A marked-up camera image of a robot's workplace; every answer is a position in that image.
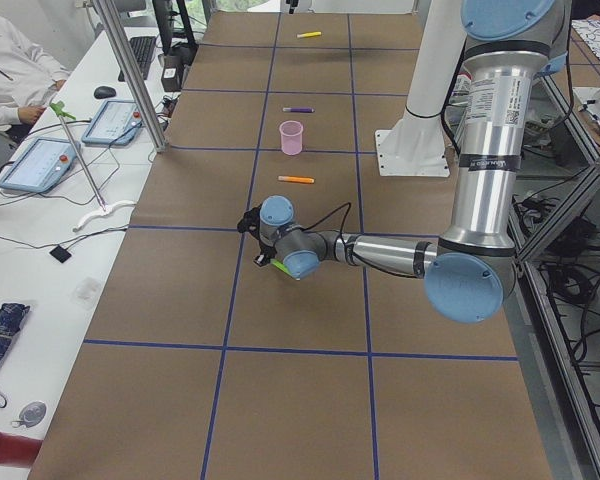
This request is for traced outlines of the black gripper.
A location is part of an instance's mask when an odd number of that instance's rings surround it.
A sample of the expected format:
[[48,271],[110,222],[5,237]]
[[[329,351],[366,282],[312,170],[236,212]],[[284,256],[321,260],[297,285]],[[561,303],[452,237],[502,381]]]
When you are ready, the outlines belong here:
[[258,267],[264,267],[270,263],[270,258],[274,258],[276,256],[276,249],[267,241],[266,238],[260,237],[258,242],[261,255],[258,255],[254,258],[254,263]]

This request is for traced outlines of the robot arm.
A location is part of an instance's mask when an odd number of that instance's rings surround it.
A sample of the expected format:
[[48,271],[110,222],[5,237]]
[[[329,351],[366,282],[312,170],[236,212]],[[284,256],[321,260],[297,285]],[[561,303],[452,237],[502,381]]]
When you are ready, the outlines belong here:
[[403,117],[376,134],[384,176],[437,176],[446,165],[443,120],[456,71],[469,76],[449,227],[436,243],[319,231],[275,195],[239,228],[259,243],[256,263],[303,279],[326,260],[420,278],[443,316],[493,316],[515,283],[508,213],[521,166],[525,115],[535,79],[566,62],[568,1],[428,1],[422,43]]

